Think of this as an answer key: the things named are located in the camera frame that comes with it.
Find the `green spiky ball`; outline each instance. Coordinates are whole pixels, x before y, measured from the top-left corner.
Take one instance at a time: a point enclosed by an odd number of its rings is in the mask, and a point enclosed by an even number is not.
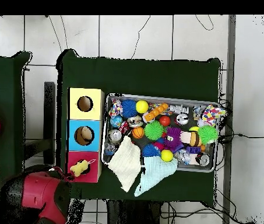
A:
[[[151,123],[148,123],[144,128],[144,133],[150,140],[158,140],[164,132],[164,127],[158,122],[154,120]]]
[[[211,140],[217,140],[218,139],[218,132],[215,129],[215,127],[205,125],[203,127],[200,127],[198,129],[198,135],[201,139],[201,142],[206,145]]]

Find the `red ball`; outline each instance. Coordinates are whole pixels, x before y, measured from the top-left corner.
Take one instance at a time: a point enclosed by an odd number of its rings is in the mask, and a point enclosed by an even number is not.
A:
[[[160,117],[159,122],[160,122],[160,124],[162,126],[168,126],[168,125],[170,125],[170,117],[168,117],[168,116],[162,116],[162,117]]]

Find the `dark green tablecloth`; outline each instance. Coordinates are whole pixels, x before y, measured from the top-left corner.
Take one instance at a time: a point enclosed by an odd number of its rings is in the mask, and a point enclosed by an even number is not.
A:
[[[0,187],[4,180],[22,171],[22,70],[29,58],[29,52],[0,57]]]
[[[79,58],[65,50],[58,58],[57,155],[65,168],[67,90],[101,89],[108,93],[217,102],[219,59],[207,62]],[[103,168],[97,184],[73,183],[72,197],[156,201],[204,201],[213,205],[214,173],[176,171],[148,192],[134,197],[140,174],[126,193],[116,175]]]

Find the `blue box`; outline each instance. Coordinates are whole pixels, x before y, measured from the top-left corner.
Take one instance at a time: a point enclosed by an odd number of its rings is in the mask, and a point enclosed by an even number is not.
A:
[[[88,145],[80,145],[75,140],[75,132],[79,127],[87,126],[93,130],[94,139]],[[69,151],[95,151],[100,144],[100,121],[95,120],[69,120]]]

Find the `pink box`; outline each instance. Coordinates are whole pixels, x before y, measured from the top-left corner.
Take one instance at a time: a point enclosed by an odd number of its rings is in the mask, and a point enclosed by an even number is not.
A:
[[[72,182],[85,182],[85,183],[97,183],[101,174],[101,162],[98,152],[90,151],[70,151],[68,152],[68,173],[73,175],[73,172],[69,169],[74,166],[80,160],[95,161],[90,164],[90,171],[87,174],[81,174],[79,177],[75,177]]]

